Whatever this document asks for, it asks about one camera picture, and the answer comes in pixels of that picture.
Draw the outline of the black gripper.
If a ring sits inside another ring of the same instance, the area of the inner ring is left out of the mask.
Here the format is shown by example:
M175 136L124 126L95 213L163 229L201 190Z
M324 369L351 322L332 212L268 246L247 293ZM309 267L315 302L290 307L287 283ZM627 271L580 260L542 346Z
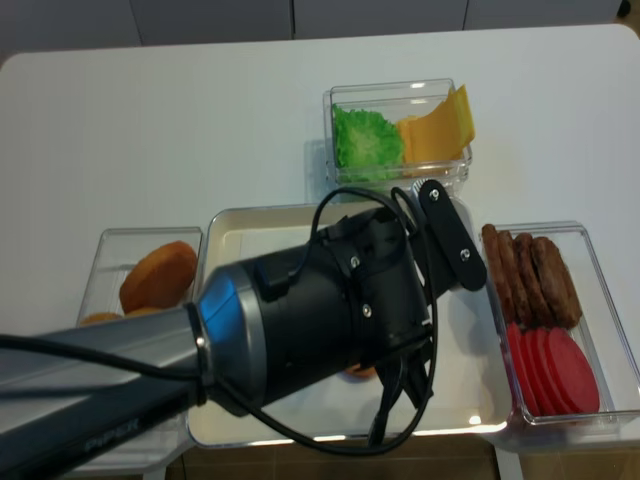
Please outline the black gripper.
M428 308L405 230L386 208L346 216L311 246L252 261L266 342L267 400L353 365L422 347Z

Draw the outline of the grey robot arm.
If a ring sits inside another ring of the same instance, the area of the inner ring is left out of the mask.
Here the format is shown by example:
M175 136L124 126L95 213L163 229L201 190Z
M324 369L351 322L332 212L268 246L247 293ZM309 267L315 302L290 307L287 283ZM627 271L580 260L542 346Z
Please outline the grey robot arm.
M199 298L131 320L1 340L1 475L62 475L206 402L237 416L359 365L432 394L436 314L405 216L376 208L305 245L216 268Z

